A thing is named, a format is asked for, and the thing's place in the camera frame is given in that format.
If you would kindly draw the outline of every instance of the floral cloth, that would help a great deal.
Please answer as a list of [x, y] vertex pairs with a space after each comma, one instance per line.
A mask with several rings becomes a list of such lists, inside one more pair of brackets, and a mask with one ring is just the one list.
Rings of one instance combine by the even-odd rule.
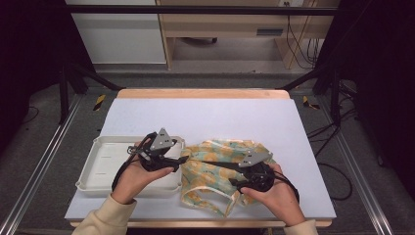
[[[191, 207], [209, 209], [219, 216], [227, 217], [236, 203], [243, 206], [255, 203], [255, 200], [241, 195], [229, 178], [246, 179], [241, 173], [205, 162], [240, 163], [247, 150], [257, 153], [269, 153], [260, 143], [252, 140], [220, 140], [204, 141], [199, 145], [186, 147], [181, 156], [189, 156], [189, 160], [181, 166], [182, 189], [181, 201]], [[220, 209], [214, 200], [203, 195], [216, 193], [227, 200], [226, 209]]]

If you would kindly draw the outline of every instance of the table surface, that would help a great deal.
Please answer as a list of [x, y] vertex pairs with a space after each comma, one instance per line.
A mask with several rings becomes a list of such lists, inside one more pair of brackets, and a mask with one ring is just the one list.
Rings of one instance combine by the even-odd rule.
[[[260, 89], [125, 89], [118, 93], [101, 136], [144, 136], [166, 128], [186, 145], [211, 138], [251, 139], [274, 153], [274, 160], [300, 192], [300, 206], [317, 226], [336, 214], [306, 138], [297, 107], [286, 91]], [[66, 219], [76, 226], [104, 197], [79, 190]], [[190, 209], [179, 193], [140, 197], [130, 227], [278, 227], [282, 221], [261, 204], [236, 206], [229, 217]]]

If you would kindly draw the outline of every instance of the person's right hand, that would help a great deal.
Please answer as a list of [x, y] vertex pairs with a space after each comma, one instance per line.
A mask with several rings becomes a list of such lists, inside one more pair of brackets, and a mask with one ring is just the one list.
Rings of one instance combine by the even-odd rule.
[[[282, 173], [278, 164], [269, 165], [274, 171]], [[258, 192], [252, 188], [242, 188], [241, 191], [263, 203], [269, 210], [291, 227], [305, 221], [293, 189], [286, 183], [275, 179], [274, 186], [267, 192]]]

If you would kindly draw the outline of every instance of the white tray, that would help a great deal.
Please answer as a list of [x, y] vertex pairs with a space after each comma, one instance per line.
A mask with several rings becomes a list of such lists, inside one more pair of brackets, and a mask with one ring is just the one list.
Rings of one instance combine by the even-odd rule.
[[[128, 146], [142, 140], [135, 136], [100, 136], [94, 140], [85, 166], [76, 182], [76, 187], [89, 196], [106, 197], [112, 192], [112, 184], [121, 165], [128, 159]], [[165, 154], [167, 158], [178, 159], [184, 148], [184, 140], [171, 136], [177, 143]], [[153, 181], [139, 196], [168, 195], [181, 187], [181, 169]]]

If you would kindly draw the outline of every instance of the sleeve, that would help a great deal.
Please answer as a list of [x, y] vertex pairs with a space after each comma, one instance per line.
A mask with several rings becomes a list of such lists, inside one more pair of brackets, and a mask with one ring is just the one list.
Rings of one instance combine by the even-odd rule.
[[99, 209], [91, 211], [83, 219], [72, 235], [125, 234], [128, 219], [136, 205], [135, 201], [130, 205], [120, 204], [109, 195]]
[[297, 224], [292, 227], [285, 227], [284, 232], [286, 235], [317, 235], [317, 229], [315, 228], [315, 220], [308, 220], [306, 222]]

